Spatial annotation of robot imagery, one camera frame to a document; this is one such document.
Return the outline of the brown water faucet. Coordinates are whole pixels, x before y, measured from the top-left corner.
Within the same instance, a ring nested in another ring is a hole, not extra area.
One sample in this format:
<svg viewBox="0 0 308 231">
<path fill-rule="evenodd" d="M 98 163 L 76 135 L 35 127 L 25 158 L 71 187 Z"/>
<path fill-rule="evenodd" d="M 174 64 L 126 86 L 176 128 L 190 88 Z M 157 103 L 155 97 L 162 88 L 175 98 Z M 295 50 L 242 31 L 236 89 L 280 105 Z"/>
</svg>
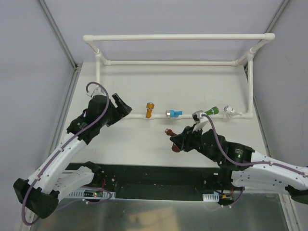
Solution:
<svg viewBox="0 0 308 231">
<path fill-rule="evenodd" d="M 174 133 L 174 132 L 173 132 L 171 129 L 169 129 L 169 128 L 165 129 L 165 134 L 167 134 L 167 135 L 170 136 L 170 137 L 176 136 L 176 133 Z M 175 153 L 179 153 L 179 152 L 180 152 L 180 149 L 178 148 L 178 146 L 177 146 L 175 143 L 172 144 L 171 150 L 172 150 L 173 152 L 175 152 Z"/>
</svg>

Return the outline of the white PVC pipe frame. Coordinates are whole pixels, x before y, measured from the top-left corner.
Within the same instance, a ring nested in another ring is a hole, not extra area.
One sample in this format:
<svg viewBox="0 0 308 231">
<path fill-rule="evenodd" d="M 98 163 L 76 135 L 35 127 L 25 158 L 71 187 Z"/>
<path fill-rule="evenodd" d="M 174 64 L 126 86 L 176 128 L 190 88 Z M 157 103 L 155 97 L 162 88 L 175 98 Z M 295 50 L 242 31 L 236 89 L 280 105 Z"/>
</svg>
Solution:
<svg viewBox="0 0 308 231">
<path fill-rule="evenodd" d="M 84 35 L 83 40 L 94 51 L 96 59 L 96 80 L 101 81 L 101 65 L 167 65 L 167 66 L 239 66 L 247 60 L 248 74 L 248 109 L 241 117 L 233 119 L 252 119 L 254 117 L 253 58 L 264 45 L 275 39 L 275 34 L 148 34 L 148 35 Z M 234 61 L 112 61 L 106 59 L 101 50 L 94 44 L 96 41 L 143 41 L 143 40 L 259 40 L 243 56 Z M 216 118 L 227 118 L 225 113 L 213 115 Z"/>
</svg>

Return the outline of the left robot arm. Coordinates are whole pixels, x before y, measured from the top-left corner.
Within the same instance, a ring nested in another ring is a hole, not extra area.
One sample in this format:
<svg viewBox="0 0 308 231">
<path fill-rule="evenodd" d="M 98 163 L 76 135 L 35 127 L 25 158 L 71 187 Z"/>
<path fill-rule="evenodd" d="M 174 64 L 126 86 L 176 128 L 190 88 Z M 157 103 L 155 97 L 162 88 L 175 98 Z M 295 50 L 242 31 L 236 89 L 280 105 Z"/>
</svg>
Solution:
<svg viewBox="0 0 308 231">
<path fill-rule="evenodd" d="M 130 106 L 116 93 L 112 97 L 114 103 L 105 95 L 93 96 L 88 107 L 70 123 L 63 140 L 48 159 L 26 180 L 18 178 L 15 181 L 13 188 L 22 204 L 22 212 L 29 209 L 39 218 L 47 218 L 59 202 L 77 188 L 102 185 L 103 170 L 91 161 L 64 178 L 60 175 L 71 160 L 99 135 L 103 126 L 109 127 L 130 114 Z"/>
</svg>

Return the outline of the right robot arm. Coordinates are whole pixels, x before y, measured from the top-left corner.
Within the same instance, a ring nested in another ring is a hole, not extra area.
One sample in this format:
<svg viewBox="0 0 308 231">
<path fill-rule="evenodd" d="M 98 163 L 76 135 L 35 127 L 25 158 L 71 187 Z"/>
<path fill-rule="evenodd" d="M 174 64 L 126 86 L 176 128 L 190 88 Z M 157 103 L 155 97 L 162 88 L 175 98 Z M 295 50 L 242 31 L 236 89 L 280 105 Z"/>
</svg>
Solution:
<svg viewBox="0 0 308 231">
<path fill-rule="evenodd" d="M 174 152 L 196 150 L 217 163 L 218 175 L 209 180 L 214 189 L 229 188 L 263 189 L 286 194 L 296 202 L 308 203 L 308 169 L 294 166 L 263 155 L 249 146 L 226 141 L 214 130 L 195 131 L 186 126 L 182 133 L 171 129 L 165 133 L 173 143 Z"/>
</svg>

